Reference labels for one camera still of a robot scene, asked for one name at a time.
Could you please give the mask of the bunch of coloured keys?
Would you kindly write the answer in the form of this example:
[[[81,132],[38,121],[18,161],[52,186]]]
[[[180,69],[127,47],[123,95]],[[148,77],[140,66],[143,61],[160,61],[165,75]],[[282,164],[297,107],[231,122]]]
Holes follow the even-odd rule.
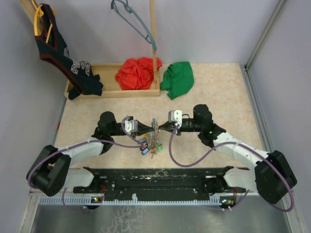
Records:
[[[155,137],[149,134],[143,134],[139,142],[143,143],[143,146],[140,148],[140,154],[143,156],[149,154],[151,159],[153,159],[158,152],[163,150],[162,143],[159,143]]]

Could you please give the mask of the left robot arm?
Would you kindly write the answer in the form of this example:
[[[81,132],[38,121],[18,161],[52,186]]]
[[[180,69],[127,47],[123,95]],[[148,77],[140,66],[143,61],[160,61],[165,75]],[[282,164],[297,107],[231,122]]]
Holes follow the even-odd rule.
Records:
[[[153,131],[153,127],[131,116],[117,122],[112,112],[104,112],[94,134],[86,141],[63,148],[45,146],[26,175],[28,185],[48,197],[74,187],[84,187],[94,193],[100,189],[101,180],[95,177],[90,168],[73,168],[73,165],[108,152],[113,145],[121,147],[122,144],[114,141],[114,136],[128,136],[135,141],[135,149],[141,148],[143,144],[136,140],[136,136]]]

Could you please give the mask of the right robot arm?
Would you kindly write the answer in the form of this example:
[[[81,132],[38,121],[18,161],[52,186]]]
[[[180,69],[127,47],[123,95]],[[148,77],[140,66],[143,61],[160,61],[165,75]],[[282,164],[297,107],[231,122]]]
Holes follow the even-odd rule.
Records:
[[[233,187],[244,188],[257,192],[271,205],[289,195],[291,205],[287,211],[293,209],[292,188],[297,185],[297,179],[285,155],[278,150],[259,150],[238,140],[214,123],[207,105],[194,106],[192,118],[183,118],[182,111],[172,110],[168,114],[168,121],[160,125],[159,129],[171,132],[171,136],[197,132],[201,142],[210,147],[210,151],[190,166],[200,163],[214,150],[225,153],[245,165],[245,170],[226,167],[217,180],[217,186],[221,191],[228,192]]]

